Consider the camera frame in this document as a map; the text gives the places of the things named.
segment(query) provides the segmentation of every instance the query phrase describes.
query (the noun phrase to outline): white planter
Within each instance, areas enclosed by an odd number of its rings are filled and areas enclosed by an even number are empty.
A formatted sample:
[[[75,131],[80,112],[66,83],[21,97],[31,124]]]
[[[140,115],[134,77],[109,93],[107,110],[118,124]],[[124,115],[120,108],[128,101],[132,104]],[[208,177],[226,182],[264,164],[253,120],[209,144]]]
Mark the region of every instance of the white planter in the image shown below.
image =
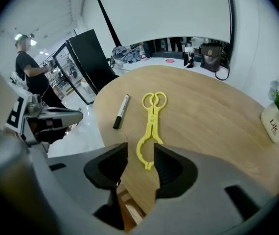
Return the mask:
[[[279,142],[279,110],[274,102],[264,109],[260,118],[272,142]]]

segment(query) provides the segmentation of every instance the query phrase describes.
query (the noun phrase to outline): display fridge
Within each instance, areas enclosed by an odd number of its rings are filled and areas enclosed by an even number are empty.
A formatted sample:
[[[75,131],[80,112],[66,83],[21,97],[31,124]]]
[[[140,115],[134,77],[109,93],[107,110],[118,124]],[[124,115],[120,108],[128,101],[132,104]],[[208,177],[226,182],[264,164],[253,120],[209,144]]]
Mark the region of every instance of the display fridge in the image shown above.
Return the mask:
[[[94,30],[67,40],[53,55],[58,66],[55,91],[64,96],[73,92],[92,104],[98,92],[116,78]]]

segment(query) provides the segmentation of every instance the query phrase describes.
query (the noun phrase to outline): wooden tabletop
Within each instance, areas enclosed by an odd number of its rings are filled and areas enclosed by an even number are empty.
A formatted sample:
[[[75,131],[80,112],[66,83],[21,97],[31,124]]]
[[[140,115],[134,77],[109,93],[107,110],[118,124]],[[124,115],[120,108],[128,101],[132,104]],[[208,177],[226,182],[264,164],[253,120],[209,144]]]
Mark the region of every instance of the wooden tabletop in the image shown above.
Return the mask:
[[[154,207],[159,188],[156,169],[145,170],[136,156],[148,116],[141,100],[148,92],[164,92],[167,96],[158,127],[164,144],[222,158],[273,195],[279,193],[279,143],[272,143],[267,136],[260,121],[263,107],[259,103],[205,75],[168,66],[147,66],[109,83],[94,102],[105,146],[128,142],[128,165],[122,181],[145,213]],[[130,100],[120,129],[115,130],[113,123],[126,94]],[[142,146],[147,161],[153,160],[153,143],[149,140]]]

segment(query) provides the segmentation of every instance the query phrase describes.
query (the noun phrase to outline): yellow plastic tongs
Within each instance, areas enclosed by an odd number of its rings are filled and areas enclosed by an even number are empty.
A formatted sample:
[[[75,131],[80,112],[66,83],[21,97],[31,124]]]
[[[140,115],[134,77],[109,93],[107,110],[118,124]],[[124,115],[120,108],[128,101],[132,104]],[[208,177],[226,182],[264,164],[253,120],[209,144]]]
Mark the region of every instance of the yellow plastic tongs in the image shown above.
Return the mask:
[[[164,104],[162,106],[158,107],[157,106],[159,103],[158,95],[160,95],[160,94],[164,96],[165,100],[164,100]],[[148,96],[150,96],[150,98],[149,98],[150,107],[145,106],[145,99]],[[154,165],[154,161],[147,162],[143,158],[143,155],[140,153],[140,148],[145,143],[146,140],[151,138],[152,134],[153,134],[153,138],[157,141],[157,143],[163,144],[163,141],[158,136],[158,114],[159,114],[159,111],[161,111],[163,109],[163,107],[167,104],[167,97],[163,92],[157,92],[155,94],[147,93],[143,97],[141,103],[144,106],[144,108],[146,110],[148,110],[148,121],[147,121],[146,133],[139,140],[139,142],[136,146],[136,155],[139,158],[139,160],[145,165],[145,169],[150,170],[151,167]]]

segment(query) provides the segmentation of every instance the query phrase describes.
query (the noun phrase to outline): black marker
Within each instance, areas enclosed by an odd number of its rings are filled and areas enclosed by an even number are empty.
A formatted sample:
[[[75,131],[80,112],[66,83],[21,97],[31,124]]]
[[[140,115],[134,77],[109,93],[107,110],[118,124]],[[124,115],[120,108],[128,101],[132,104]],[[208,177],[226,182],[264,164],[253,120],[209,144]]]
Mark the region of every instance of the black marker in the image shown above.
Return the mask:
[[[128,103],[129,97],[130,96],[128,94],[125,95],[125,97],[124,97],[124,100],[123,100],[123,102],[121,104],[120,110],[118,112],[118,115],[117,115],[115,123],[114,123],[114,129],[118,129],[119,126],[120,126],[120,122],[121,122],[121,119],[122,119],[122,116],[123,116],[126,104]]]

